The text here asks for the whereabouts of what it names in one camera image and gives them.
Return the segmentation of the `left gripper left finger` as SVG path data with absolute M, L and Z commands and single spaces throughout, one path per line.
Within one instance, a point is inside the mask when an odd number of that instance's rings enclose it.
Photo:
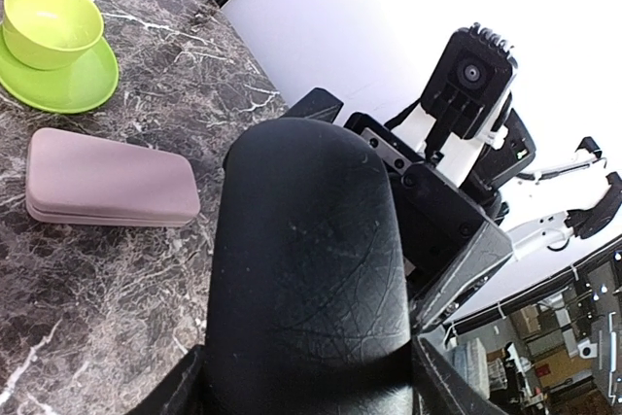
M 206 355 L 195 345 L 164 379 L 127 415 L 194 415 L 209 413 Z

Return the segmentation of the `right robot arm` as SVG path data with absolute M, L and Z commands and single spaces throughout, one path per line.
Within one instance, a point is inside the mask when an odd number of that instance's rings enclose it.
M 335 97 L 316 88 L 305 102 L 316 113 L 287 112 L 282 160 L 279 298 L 290 329 L 435 328 L 505 265 L 594 235 L 621 202 L 616 173 L 596 178 L 603 158 L 590 139 L 571 163 L 530 170 L 533 141 L 509 104 L 431 164 L 435 119 L 419 103 L 384 124 L 355 114 L 339 128 Z

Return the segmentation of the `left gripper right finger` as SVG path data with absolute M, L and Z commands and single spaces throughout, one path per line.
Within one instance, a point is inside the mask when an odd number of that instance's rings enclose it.
M 413 385 L 429 414 L 505 415 L 476 393 L 423 336 L 412 338 Z

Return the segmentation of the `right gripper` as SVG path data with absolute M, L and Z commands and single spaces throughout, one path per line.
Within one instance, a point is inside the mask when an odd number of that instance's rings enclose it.
M 414 269 L 410 289 L 428 289 L 414 301 L 412 330 L 442 324 L 442 315 L 484 277 L 512 257 L 509 236 L 467 193 L 442 177 L 389 128 L 353 114 L 334 126 L 343 104 L 314 88 L 286 117 L 303 174 L 288 170 L 299 188 L 288 192 L 294 251 L 317 264 L 343 261 L 348 271 L 368 263 Z

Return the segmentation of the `green bowl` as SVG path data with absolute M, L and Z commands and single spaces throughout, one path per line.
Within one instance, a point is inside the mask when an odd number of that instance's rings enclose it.
M 103 33 L 103 16 L 92 0 L 3 0 L 5 45 L 15 59 L 37 70 L 73 64 Z

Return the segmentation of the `black glasses case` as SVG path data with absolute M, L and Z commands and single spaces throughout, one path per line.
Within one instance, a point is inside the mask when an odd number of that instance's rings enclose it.
M 232 144 L 205 343 L 226 414 L 412 412 L 397 217 L 361 137 L 278 119 Z

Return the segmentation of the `pink glasses case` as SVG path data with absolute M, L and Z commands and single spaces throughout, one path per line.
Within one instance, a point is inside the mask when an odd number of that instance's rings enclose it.
M 183 156 L 48 127 L 30 139 L 25 205 L 71 225 L 183 226 L 200 211 Z

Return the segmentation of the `green plate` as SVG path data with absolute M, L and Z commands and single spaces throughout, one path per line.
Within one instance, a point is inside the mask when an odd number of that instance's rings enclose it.
M 25 104 L 61 114 L 88 111 L 114 93 L 118 80 L 117 59 L 103 37 L 73 64 L 56 70 L 37 70 L 9 52 L 1 22 L 1 85 Z

